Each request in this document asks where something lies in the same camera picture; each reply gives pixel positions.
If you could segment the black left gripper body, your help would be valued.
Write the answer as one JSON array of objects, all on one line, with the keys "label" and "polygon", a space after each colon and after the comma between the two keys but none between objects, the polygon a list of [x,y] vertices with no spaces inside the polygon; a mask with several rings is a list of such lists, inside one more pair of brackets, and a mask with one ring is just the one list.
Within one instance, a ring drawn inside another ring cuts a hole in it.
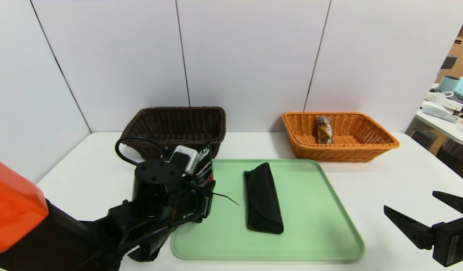
[{"label": "black left gripper body", "polygon": [[202,223],[203,219],[206,219],[211,212],[213,192],[216,186],[216,181],[212,180],[206,184],[194,184],[191,183],[191,197],[190,202],[192,203],[192,209],[190,214],[197,215],[197,217],[192,220],[192,223]]}]

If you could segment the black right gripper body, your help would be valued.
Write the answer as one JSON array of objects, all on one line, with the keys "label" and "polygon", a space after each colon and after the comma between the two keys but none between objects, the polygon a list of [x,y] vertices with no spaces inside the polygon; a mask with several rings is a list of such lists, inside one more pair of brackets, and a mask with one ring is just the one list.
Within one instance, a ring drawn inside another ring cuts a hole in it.
[{"label": "black right gripper body", "polygon": [[432,226],[434,248],[432,257],[444,267],[463,261],[463,217]]}]

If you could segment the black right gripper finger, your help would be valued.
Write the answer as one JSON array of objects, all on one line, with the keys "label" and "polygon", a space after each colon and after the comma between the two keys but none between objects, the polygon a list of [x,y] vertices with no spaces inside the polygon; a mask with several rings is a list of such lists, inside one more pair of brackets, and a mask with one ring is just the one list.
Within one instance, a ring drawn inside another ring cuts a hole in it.
[{"label": "black right gripper finger", "polygon": [[431,227],[414,220],[393,208],[383,207],[388,219],[420,250],[431,250],[435,234]]},{"label": "black right gripper finger", "polygon": [[439,199],[441,202],[447,204],[448,206],[452,207],[459,213],[463,214],[463,198],[459,196],[455,196],[452,194],[448,194],[445,192],[432,192],[433,197]]}]

